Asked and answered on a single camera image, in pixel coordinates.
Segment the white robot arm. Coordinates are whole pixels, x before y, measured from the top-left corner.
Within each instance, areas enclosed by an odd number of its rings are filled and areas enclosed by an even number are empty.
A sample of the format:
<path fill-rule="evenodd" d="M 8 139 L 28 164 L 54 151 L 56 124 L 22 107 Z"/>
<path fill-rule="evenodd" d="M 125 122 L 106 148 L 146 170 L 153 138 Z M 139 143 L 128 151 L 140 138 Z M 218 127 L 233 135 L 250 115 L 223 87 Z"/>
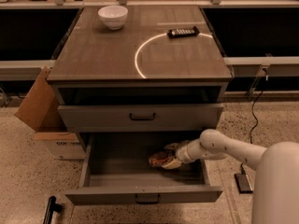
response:
<path fill-rule="evenodd" d="M 174 169 L 184 163 L 228 155 L 255 171 L 252 224 L 299 224 L 299 144 L 275 143 L 261 147 L 207 129 L 200 137 L 166 147 L 163 165 Z"/>

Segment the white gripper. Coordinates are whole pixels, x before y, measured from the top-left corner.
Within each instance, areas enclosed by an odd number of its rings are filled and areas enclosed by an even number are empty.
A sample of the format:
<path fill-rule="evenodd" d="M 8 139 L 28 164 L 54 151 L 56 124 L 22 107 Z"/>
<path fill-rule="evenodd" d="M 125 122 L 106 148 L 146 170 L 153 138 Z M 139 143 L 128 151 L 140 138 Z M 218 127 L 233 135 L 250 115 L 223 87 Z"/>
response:
<path fill-rule="evenodd" d="M 177 169 L 182 163 L 192 163 L 201 157 L 200 142 L 198 139 L 184 141 L 182 143 L 172 143 L 164 147 L 165 150 L 175 150 L 178 160 L 171 160 L 162 165 L 166 170 Z"/>

